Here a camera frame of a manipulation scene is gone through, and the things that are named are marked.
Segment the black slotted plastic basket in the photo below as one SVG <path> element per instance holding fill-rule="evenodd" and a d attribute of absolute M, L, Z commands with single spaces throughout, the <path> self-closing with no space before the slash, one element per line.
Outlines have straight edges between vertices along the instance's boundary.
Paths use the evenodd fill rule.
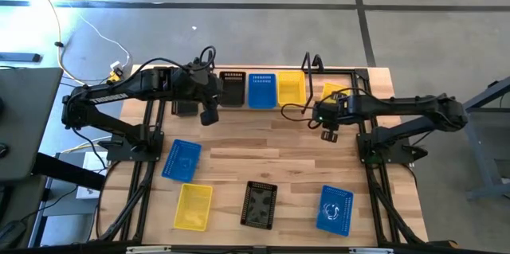
<path fill-rule="evenodd" d="M 196 116 L 198 103 L 189 101 L 172 101 L 171 114 L 179 117 Z"/>
<path fill-rule="evenodd" d="M 245 72 L 220 72 L 222 80 L 222 97 L 220 105 L 223 107 L 242 107 L 245 103 Z"/>
<path fill-rule="evenodd" d="M 271 230 L 277 202 L 277 186 L 248 181 L 240 224 L 257 229 Z"/>

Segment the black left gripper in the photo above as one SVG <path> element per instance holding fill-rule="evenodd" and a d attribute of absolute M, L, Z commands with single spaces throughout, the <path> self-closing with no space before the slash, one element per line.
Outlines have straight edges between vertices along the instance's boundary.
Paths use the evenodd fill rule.
<path fill-rule="evenodd" d="M 174 99 L 202 103 L 201 124 L 209 126 L 219 120 L 218 104 L 222 82 L 209 68 L 193 69 L 190 65 L 174 72 Z"/>

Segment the yellow slotted plastic basket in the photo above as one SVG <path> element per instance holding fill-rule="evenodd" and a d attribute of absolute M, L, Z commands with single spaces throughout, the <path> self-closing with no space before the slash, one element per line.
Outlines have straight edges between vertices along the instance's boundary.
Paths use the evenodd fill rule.
<path fill-rule="evenodd" d="M 285 104 L 306 103 L 305 75 L 301 71 L 283 71 L 277 73 L 277 102 Z"/>
<path fill-rule="evenodd" d="M 174 227 L 204 232 L 208 223 L 213 188 L 184 183 L 178 197 Z"/>
<path fill-rule="evenodd" d="M 347 86 L 334 83 L 325 83 L 321 99 L 324 100 L 324 102 L 327 104 L 334 104 L 336 102 L 336 98 L 332 96 L 332 93 L 339 90 L 341 90 L 341 92 L 346 96 L 351 94 L 351 90 Z"/>

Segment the black desk leg beam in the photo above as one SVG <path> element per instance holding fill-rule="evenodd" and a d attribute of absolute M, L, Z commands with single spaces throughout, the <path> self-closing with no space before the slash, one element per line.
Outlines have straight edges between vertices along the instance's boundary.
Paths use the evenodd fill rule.
<path fill-rule="evenodd" d="M 31 174 L 45 175 L 92 190 L 101 190 L 105 182 L 104 175 L 42 153 L 37 153 Z"/>

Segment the silver metal bracket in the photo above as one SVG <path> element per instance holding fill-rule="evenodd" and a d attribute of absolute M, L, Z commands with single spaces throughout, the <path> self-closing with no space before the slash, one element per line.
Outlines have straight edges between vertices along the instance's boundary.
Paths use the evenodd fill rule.
<path fill-rule="evenodd" d="M 349 254 L 394 254 L 394 250 L 392 248 L 355 247 L 349 248 Z"/>
<path fill-rule="evenodd" d="M 171 246 L 166 245 L 139 245 L 127 247 L 125 254 L 168 254 Z"/>

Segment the white flat box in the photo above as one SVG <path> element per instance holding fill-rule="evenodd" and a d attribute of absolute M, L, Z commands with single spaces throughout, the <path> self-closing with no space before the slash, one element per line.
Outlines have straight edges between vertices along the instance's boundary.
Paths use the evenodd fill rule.
<path fill-rule="evenodd" d="M 86 152 L 84 154 L 84 162 L 83 168 L 86 170 L 91 170 L 95 173 L 102 175 L 103 177 L 107 173 L 105 167 L 108 165 L 107 152 L 100 151 L 98 155 L 101 157 L 102 162 L 96 157 L 93 152 Z M 99 197 L 100 191 L 89 189 L 83 186 L 79 186 L 76 191 L 76 199 L 78 200 L 88 200 L 88 199 L 97 199 Z"/>

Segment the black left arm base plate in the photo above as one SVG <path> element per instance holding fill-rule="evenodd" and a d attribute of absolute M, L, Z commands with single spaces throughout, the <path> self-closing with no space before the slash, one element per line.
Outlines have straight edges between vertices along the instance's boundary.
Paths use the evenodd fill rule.
<path fill-rule="evenodd" d="M 155 162 L 161 157 L 163 141 L 163 132 L 151 131 L 148 146 L 142 149 L 134 150 L 125 138 L 118 135 L 113 135 L 110 141 L 100 145 L 108 150 L 108 161 Z"/>

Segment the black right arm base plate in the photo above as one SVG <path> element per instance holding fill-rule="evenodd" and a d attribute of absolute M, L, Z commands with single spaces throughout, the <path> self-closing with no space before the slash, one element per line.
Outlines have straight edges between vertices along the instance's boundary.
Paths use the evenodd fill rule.
<path fill-rule="evenodd" d="M 390 143 L 373 143 L 371 134 L 357 134 L 356 142 L 359 160 L 365 164 L 410 163 L 414 157 L 409 149 L 409 139 L 399 139 Z"/>

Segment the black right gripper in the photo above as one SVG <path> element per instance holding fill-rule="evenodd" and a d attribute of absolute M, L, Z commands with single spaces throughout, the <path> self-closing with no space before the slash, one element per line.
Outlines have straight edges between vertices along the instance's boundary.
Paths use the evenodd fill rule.
<path fill-rule="evenodd" d="M 336 143 L 338 134 L 334 131 L 339 130 L 340 125 L 350 125 L 351 116 L 347 113 L 348 98 L 338 99 L 334 103 L 326 103 L 325 101 L 316 101 L 312 109 L 312 119 L 317 123 L 321 123 L 324 129 L 321 138 L 324 141 Z"/>

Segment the blue slotted plastic basket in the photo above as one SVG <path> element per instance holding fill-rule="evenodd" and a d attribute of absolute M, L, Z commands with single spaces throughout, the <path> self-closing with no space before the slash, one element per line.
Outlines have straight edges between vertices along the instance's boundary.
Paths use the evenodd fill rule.
<path fill-rule="evenodd" d="M 200 144 L 175 139 L 163 167 L 162 177 L 180 182 L 191 182 L 201 151 Z"/>
<path fill-rule="evenodd" d="M 340 236 L 349 236 L 354 194 L 324 185 L 316 216 L 316 227 Z"/>
<path fill-rule="evenodd" d="M 248 82 L 248 106 L 271 109 L 277 105 L 277 80 L 274 73 L 251 73 Z"/>

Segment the grey metal table frame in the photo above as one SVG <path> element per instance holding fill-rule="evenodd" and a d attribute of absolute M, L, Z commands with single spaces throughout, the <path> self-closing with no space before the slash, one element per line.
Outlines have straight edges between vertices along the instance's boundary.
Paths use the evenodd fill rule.
<path fill-rule="evenodd" d="M 466 192 L 469 200 L 486 197 L 510 199 L 510 175 L 500 174 L 498 165 L 510 165 L 510 107 L 490 104 L 510 99 L 510 76 L 491 83 L 464 103 L 469 122 L 465 133 L 474 154 L 482 186 Z"/>

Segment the grey desk top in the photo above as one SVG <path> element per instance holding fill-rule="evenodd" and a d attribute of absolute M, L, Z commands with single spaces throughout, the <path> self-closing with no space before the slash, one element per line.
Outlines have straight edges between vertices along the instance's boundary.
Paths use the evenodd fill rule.
<path fill-rule="evenodd" d="M 59 68 L 0 70 L 0 182 L 28 177 L 61 82 Z"/>

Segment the black aluminium rig frame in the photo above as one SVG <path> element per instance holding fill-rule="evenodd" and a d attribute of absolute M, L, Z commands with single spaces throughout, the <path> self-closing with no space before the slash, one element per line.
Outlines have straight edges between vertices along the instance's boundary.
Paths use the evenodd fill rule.
<path fill-rule="evenodd" d="M 381 98 L 394 95 L 388 68 L 330 68 L 336 73 L 313 74 L 314 100 L 325 83 L 358 88 L 368 75 L 371 91 Z M 359 161 L 356 125 L 343 126 L 337 143 L 320 139 L 320 129 L 306 122 L 284 119 L 279 109 L 248 107 L 219 109 L 220 120 L 208 127 L 199 116 L 171 115 L 170 103 L 162 121 L 163 152 L 155 164 L 149 193 L 143 244 L 248 246 L 376 246 L 366 171 Z M 202 146 L 192 183 L 213 188 L 206 230 L 176 229 L 174 219 L 182 183 L 161 177 L 172 143 L 181 139 Z M 127 202 L 133 162 L 121 162 L 109 175 L 99 211 L 99 232 L 106 229 Z M 395 208 L 423 240 L 428 240 L 414 178 L 400 165 L 386 167 Z M 277 205 L 272 230 L 240 224 L 247 181 L 274 184 Z M 354 194 L 349 236 L 316 228 L 320 192 L 324 185 Z"/>

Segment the black flat bar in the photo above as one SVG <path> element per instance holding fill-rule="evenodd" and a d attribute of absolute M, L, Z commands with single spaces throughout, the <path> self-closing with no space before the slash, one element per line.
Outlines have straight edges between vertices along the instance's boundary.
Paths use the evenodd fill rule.
<path fill-rule="evenodd" d="M 41 55 L 38 53 L 7 53 L 0 52 L 0 61 L 17 62 L 40 62 Z"/>

